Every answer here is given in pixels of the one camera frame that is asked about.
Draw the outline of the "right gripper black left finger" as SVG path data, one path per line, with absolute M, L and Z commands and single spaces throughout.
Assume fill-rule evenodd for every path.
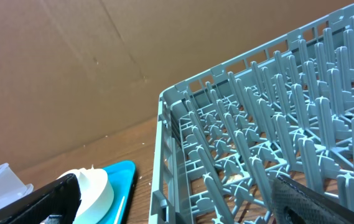
M 81 202 L 78 178 L 67 174 L 0 209 L 0 224 L 72 224 Z

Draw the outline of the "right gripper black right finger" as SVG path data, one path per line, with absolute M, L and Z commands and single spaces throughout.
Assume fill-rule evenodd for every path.
M 354 212 L 284 175 L 272 183 L 272 212 L 278 224 L 354 224 Z

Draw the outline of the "grey dishwasher rack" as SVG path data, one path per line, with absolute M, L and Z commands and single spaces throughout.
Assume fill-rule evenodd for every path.
M 354 212 L 354 4 L 160 94 L 149 222 L 268 223 L 294 173 Z

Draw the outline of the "teal plastic tray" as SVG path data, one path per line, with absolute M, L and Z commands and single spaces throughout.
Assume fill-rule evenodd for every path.
M 132 197 L 137 182 L 133 161 L 121 161 L 103 168 L 114 191 L 112 205 L 99 224 L 125 224 L 128 220 Z

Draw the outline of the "white paper cup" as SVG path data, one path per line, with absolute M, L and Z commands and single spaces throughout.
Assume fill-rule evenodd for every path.
M 96 224 L 110 209 L 114 200 L 114 190 L 104 169 L 81 168 L 64 172 L 58 178 L 74 174 L 78 179 L 81 204 L 73 224 Z

